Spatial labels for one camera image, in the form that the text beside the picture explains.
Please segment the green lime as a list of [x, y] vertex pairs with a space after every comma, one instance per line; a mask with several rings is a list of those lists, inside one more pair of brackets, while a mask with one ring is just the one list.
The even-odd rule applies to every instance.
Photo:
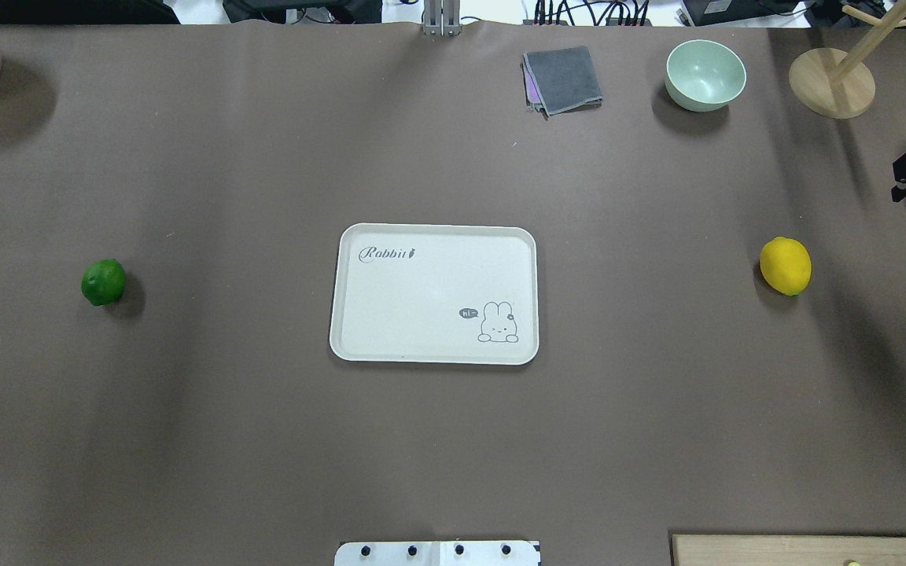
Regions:
[[123, 297], [127, 275], [115, 259], [97, 261], [86, 268], [80, 281], [80, 292], [93, 306], [116, 303]]

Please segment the wooden stand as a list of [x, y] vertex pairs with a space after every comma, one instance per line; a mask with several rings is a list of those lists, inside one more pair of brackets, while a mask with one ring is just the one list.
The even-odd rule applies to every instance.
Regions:
[[876, 83], [865, 58], [893, 30], [906, 28], [906, 1], [895, 2], [882, 17], [849, 5], [842, 11], [869, 24], [866, 35], [848, 53], [838, 48], [812, 48], [790, 66], [794, 96], [813, 112], [833, 119], [855, 118], [870, 108]]

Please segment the grey folded cloth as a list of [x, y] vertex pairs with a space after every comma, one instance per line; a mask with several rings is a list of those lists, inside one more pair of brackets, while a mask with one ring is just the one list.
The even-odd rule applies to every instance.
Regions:
[[602, 104], [603, 94], [588, 46], [524, 53], [521, 70], [526, 104], [547, 117]]

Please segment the aluminium frame post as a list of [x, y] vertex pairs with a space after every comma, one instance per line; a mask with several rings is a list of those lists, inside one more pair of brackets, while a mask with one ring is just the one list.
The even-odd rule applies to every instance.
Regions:
[[442, 37], [460, 35], [462, 24], [459, 0], [424, 0], [422, 4], [424, 35]]

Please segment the yellow lemon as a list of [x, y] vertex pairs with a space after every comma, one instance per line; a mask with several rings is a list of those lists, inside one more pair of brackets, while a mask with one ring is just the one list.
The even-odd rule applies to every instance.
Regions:
[[760, 251], [762, 277], [775, 291], [796, 296], [805, 291], [812, 278], [812, 259], [801, 241], [774, 237]]

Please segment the white rabbit tray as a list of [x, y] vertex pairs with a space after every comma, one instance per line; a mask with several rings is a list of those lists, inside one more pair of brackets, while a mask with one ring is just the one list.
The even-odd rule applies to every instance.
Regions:
[[339, 239], [330, 347], [350, 362], [531, 362], [535, 238], [506, 226], [355, 223]]

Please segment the wooden cutting board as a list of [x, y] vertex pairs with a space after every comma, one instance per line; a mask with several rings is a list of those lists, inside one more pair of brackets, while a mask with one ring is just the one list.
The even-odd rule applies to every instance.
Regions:
[[675, 565], [906, 565], [906, 538], [676, 534]]

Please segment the mint green bowl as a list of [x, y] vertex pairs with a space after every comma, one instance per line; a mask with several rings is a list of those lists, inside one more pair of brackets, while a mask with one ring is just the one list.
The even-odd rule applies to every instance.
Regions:
[[673, 47], [666, 57], [666, 93], [687, 111], [726, 107], [740, 97], [746, 83], [744, 62], [722, 43], [695, 39]]

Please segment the white mounting plate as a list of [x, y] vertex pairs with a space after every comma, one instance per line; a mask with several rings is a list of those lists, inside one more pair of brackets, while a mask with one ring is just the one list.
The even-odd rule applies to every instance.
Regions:
[[334, 565], [540, 565], [540, 544], [525, 540], [349, 542]]

